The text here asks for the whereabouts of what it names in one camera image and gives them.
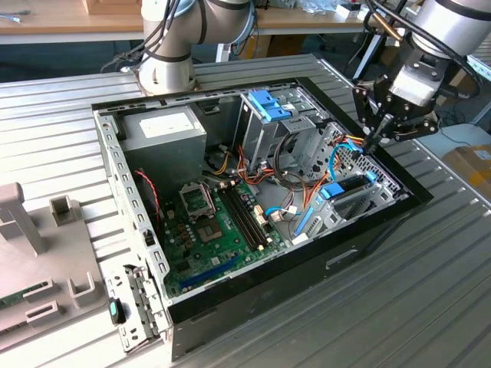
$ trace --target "motherboard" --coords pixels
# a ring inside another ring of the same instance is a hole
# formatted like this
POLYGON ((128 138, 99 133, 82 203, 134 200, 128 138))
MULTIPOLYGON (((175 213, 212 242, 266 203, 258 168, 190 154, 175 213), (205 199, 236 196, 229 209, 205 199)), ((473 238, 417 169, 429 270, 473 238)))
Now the motherboard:
MULTIPOLYGON (((286 248, 280 234, 257 220, 255 196, 244 182, 209 191, 214 215, 189 216, 181 198, 165 203, 165 222, 160 229, 163 251, 170 264, 165 285, 170 297, 208 284, 286 248)), ((209 203, 187 198, 192 210, 209 203)))

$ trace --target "robotic arm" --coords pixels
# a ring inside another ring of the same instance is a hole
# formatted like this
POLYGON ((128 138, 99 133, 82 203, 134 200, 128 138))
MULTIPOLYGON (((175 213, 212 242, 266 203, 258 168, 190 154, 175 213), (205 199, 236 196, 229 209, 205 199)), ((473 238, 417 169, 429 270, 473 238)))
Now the robotic arm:
POLYGON ((155 45, 146 50, 138 77, 152 94, 192 89, 191 46, 238 43, 255 22, 251 0, 143 0, 141 14, 147 43, 155 45), (166 29, 155 32, 169 7, 166 29))
POLYGON ((436 133, 433 109, 439 95, 468 99, 479 94, 479 76, 463 57, 478 48, 491 31, 491 2, 426 0, 414 23, 378 0, 367 0, 367 5, 387 33, 401 43, 390 72, 373 82, 375 104, 368 99, 370 86, 359 84, 353 89, 358 119, 367 135, 362 146, 371 153, 390 139, 401 142, 436 133), (406 36, 400 36, 376 13, 377 8, 406 26, 406 36), (472 93, 443 83, 452 60, 474 78, 472 93))

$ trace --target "label sticker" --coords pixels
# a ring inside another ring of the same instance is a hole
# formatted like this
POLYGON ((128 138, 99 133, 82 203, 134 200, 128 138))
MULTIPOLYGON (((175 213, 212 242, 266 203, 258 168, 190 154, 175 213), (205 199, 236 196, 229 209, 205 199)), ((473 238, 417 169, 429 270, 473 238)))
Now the label sticker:
POLYGON ((283 110, 294 110, 295 106, 293 106, 291 103, 287 103, 285 105, 282 105, 283 110))
POLYGON ((489 154, 488 151, 485 151, 484 149, 478 149, 474 151, 474 153, 480 158, 480 159, 491 159, 491 154, 489 154))
POLYGON ((140 121, 140 127, 146 138, 165 136, 166 134, 194 129, 185 113, 174 113, 163 117, 151 117, 140 121))

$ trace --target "expansion slot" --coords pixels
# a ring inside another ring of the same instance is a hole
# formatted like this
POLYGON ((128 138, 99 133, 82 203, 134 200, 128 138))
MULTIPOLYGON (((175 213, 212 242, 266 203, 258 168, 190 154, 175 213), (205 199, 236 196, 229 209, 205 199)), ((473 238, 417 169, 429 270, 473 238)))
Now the expansion slot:
POLYGON ((194 284, 198 284, 199 282, 206 281, 213 276, 220 274, 222 272, 228 271, 234 263, 239 259, 239 257, 234 257, 231 260, 227 261, 224 264, 216 266, 208 271, 204 271, 201 274, 197 274, 196 276, 192 276, 182 282, 179 283, 181 288, 188 288, 189 286, 193 286, 194 284))
POLYGON ((240 199, 236 189, 224 189, 219 192, 219 197, 244 236, 250 251, 256 251, 260 245, 265 247, 268 244, 266 237, 240 199))

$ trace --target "red cable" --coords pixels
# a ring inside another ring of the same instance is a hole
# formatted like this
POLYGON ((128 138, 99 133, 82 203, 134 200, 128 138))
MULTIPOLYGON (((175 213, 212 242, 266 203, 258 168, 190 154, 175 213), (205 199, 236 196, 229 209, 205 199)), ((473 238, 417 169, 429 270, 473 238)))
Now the red cable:
POLYGON ((157 196, 157 190, 155 189, 155 185, 148 178, 148 176, 146 176, 145 174, 143 174, 141 171, 135 170, 135 173, 138 174, 138 175, 140 175, 141 177, 143 177, 148 182, 148 184, 150 185, 150 188, 152 189, 153 197, 155 198, 155 204, 156 204, 156 215, 157 215, 157 226, 158 226, 159 220, 160 220, 160 215, 159 215, 159 212, 160 212, 160 204, 159 204, 159 198, 157 196))

